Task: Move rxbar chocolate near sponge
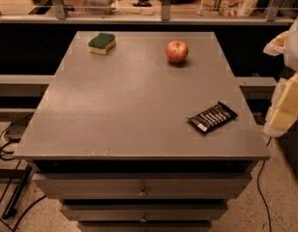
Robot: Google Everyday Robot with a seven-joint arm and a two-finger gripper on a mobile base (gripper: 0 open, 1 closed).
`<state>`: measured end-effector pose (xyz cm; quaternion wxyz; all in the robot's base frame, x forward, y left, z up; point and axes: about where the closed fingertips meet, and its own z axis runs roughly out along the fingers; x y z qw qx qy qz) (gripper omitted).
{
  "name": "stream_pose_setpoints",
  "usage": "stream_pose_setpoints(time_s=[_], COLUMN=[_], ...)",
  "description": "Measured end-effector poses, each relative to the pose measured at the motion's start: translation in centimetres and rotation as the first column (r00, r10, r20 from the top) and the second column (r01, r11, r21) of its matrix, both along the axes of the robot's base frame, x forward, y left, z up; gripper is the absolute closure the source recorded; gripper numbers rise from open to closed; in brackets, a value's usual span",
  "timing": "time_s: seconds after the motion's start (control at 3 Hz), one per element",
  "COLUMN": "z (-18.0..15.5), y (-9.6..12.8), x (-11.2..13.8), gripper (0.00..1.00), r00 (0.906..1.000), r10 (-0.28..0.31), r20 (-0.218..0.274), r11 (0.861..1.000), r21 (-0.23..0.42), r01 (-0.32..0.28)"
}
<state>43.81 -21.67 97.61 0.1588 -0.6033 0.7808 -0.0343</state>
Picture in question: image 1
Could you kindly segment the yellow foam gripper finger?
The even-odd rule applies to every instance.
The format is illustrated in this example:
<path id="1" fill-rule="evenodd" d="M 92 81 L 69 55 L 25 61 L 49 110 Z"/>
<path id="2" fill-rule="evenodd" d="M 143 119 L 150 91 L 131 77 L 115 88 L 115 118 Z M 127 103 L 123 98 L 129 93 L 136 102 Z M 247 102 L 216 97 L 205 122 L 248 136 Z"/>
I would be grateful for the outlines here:
<path id="1" fill-rule="evenodd" d="M 285 40 L 288 32 L 284 31 L 274 38 L 270 43 L 265 45 L 263 52 L 267 55 L 278 56 L 285 54 Z"/>
<path id="2" fill-rule="evenodd" d="M 297 119 L 298 74 L 295 74 L 290 79 L 281 78 L 277 83 L 263 130 L 268 136 L 280 137 Z"/>

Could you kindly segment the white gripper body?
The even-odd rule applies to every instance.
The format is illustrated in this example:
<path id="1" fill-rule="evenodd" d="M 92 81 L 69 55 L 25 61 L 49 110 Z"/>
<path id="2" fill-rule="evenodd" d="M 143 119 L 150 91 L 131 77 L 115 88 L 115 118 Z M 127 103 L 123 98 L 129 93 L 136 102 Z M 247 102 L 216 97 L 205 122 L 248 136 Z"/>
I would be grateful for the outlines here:
<path id="1" fill-rule="evenodd" d="M 288 30 L 284 42 L 284 64 L 298 72 L 298 18 Z"/>

